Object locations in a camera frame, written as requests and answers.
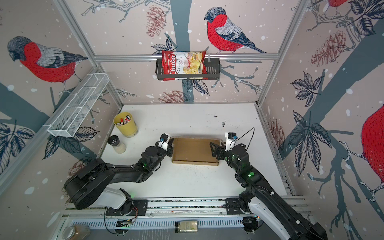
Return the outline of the brown cardboard box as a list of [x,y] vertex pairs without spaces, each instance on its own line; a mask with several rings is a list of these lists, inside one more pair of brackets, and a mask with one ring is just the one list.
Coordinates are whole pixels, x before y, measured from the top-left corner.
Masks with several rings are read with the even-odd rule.
[[174,138],[173,164],[218,166],[219,161],[212,156],[210,143],[221,145],[220,139]]

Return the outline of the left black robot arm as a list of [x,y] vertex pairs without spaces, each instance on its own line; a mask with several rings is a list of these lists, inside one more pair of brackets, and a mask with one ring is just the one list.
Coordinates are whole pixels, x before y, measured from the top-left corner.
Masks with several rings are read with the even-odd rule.
[[136,164],[114,165],[96,159],[64,183],[64,189],[77,210],[90,207],[114,183],[143,183],[158,171],[162,160],[173,155],[174,138],[162,134],[154,146],[141,153]]

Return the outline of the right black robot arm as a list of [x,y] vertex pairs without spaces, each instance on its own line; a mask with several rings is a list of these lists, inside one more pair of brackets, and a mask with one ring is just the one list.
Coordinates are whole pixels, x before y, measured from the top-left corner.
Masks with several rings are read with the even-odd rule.
[[246,146],[239,144],[226,151],[225,146],[210,143],[212,156],[225,160],[235,170],[235,178],[246,190],[239,194],[243,212],[260,217],[282,240],[326,240],[326,230],[312,224],[295,211],[250,163]]

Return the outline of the black lidded spice jar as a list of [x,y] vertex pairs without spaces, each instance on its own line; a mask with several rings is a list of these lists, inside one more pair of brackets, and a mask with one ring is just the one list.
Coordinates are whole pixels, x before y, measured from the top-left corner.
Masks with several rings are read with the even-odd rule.
[[122,154],[126,151],[126,145],[122,143],[117,135],[108,138],[108,144],[113,147],[116,153]]

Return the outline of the yellow cup with markers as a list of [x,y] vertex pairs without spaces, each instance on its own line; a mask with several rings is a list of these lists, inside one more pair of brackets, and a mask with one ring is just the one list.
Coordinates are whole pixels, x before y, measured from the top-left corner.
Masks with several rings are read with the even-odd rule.
[[138,133],[138,126],[131,113],[121,112],[114,117],[114,125],[127,138],[134,137]]

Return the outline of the glass jar lying flat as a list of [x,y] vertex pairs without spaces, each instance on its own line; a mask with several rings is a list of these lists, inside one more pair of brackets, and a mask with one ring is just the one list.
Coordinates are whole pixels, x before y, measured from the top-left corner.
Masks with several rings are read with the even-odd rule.
[[195,233],[198,232],[198,221],[184,220],[175,222],[175,233]]

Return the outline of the red cassava chips bag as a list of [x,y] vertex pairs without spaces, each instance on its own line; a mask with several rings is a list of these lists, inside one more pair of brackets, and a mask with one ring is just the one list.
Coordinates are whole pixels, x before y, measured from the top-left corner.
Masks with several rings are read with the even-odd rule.
[[175,52],[162,51],[163,75],[199,75],[206,74],[204,64],[206,51]]

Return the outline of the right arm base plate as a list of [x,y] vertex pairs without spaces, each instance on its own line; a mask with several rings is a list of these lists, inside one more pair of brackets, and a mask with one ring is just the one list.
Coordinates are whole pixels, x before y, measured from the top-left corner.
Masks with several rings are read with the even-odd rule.
[[228,215],[257,215],[267,211],[268,208],[255,198],[228,198],[225,199],[225,205]]

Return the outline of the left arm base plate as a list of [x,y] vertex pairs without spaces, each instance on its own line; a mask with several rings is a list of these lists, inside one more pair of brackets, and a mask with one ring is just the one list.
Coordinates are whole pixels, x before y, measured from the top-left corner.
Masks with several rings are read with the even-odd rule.
[[148,200],[128,200],[119,209],[107,207],[107,217],[145,216],[148,208]]

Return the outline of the black wall basket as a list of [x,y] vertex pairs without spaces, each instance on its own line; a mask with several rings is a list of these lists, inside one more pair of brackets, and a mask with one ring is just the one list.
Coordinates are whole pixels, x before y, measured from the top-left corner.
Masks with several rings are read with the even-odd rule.
[[166,75],[164,74],[164,68],[162,60],[157,59],[155,74],[159,81],[171,80],[218,80],[221,74],[220,59],[210,58],[205,59],[204,65],[206,67],[205,74],[181,74],[181,75]]

